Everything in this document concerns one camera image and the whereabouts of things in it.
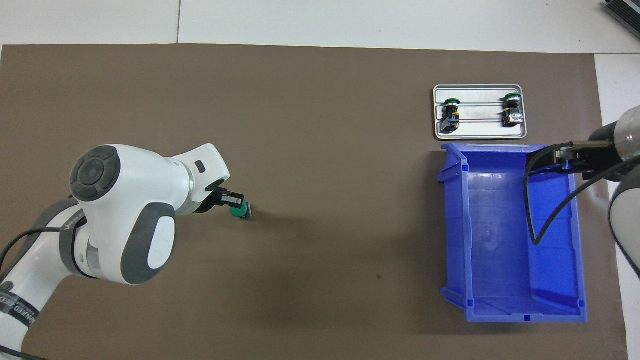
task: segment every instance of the metal tray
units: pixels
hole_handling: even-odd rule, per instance
[[[502,126],[504,96],[511,92],[522,94],[520,106],[524,121],[514,127]],[[444,102],[459,99],[460,126],[452,133],[440,132]],[[440,140],[521,139],[527,136],[527,115],[524,94],[518,85],[438,85],[433,88],[433,125]]]

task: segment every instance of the brown mat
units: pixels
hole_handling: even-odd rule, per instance
[[[580,197],[588,323],[467,323],[446,303],[432,89],[519,84],[529,135],[601,126],[593,56],[244,45],[5,46],[1,243],[105,143],[211,142],[255,204],[180,218],[150,282],[63,281],[24,350],[51,359],[626,359],[603,184]]]

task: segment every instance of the green circular object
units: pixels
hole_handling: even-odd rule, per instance
[[[504,96],[505,100],[509,100],[512,97],[522,97],[522,94],[519,92],[511,92]]]
[[[231,212],[231,215],[237,217],[237,218],[242,218],[243,216],[246,215],[246,212],[248,211],[248,207],[246,205],[246,201],[243,201],[242,203],[242,207],[239,209],[236,208],[229,208],[229,211]]]

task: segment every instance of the black cable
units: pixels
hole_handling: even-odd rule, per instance
[[[35,229],[31,229],[31,230],[27,230],[24,233],[18,235],[18,237],[16,237],[15,239],[13,239],[2,251],[2,254],[0,254],[0,274],[2,274],[2,264],[4,263],[4,258],[6,257],[7,253],[9,253],[9,250],[11,250],[11,248],[18,242],[20,241],[20,239],[22,239],[25,236],[29,236],[29,235],[33,235],[33,234],[38,234],[38,233],[59,233],[60,232],[60,228],[59,227],[38,227]]]
[[[2,345],[0,345],[0,352],[4,352],[5,354],[11,355],[11,356],[15,356],[15,357],[19,357],[19,358],[25,359],[25,360],[47,360],[44,357],[37,357],[37,356],[25,354],[23,352],[11,350],[10,348],[4,347]]]
[[[542,227],[542,230],[540,231],[540,234],[538,235],[538,237],[535,237],[535,232],[534,232],[534,229],[533,229],[533,221],[532,221],[532,218],[531,218],[531,209],[530,209],[530,204],[529,204],[528,173],[525,174],[525,193],[526,193],[527,217],[528,217],[528,220],[529,220],[529,230],[531,230],[531,234],[532,234],[531,239],[533,241],[533,244],[534,245],[540,244],[540,242],[542,241],[542,237],[544,237],[544,235],[547,233],[547,230],[551,226],[551,223],[556,219],[556,217],[560,214],[560,212],[562,212],[564,207],[567,206],[581,192],[583,192],[584,190],[589,188],[591,185],[597,183],[598,181],[604,179],[605,177],[610,176],[612,174],[615,174],[615,173],[617,173],[617,172],[619,172],[621,170],[624,170],[625,168],[637,165],[639,163],[640,163],[640,156],[637,156],[637,157],[629,159],[629,160],[625,160],[625,161],[623,161],[621,163],[618,163],[617,165],[614,165],[614,166],[608,168],[607,170],[604,170],[603,172],[599,173],[598,175],[592,177],[586,183],[580,185],[571,194],[569,194],[569,196],[567,196],[558,206],[556,206],[555,210],[551,213],[551,215],[549,216],[549,218],[545,222],[545,225]]]
[[[535,244],[535,245],[537,245],[537,243],[536,243],[536,231],[533,228],[533,219],[531,217],[531,204],[529,204],[529,176],[531,174],[531,170],[533,170],[533,166],[535,166],[535,164],[540,159],[542,159],[546,155],[550,154],[551,152],[558,151],[558,150],[562,149],[563,147],[572,147],[572,146],[573,146],[573,142],[559,143],[559,144],[556,144],[556,145],[548,146],[548,147],[538,151],[538,153],[535,154],[531,158],[531,160],[529,160],[529,162],[527,163],[527,166],[525,167],[525,172],[524,172],[524,203],[525,203],[525,209],[527,211],[527,223],[529,224],[529,234],[531,235],[531,240],[533,241],[533,244]]]

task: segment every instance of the green cap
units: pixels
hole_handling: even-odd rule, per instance
[[[229,208],[229,211],[231,212],[231,215],[233,215],[233,216],[235,216],[237,218],[249,218],[249,217],[251,217],[249,206],[247,205],[246,201],[243,201],[242,206],[239,209]]]
[[[509,100],[512,97],[522,97],[522,94],[519,92],[511,92],[504,96],[505,100]]]

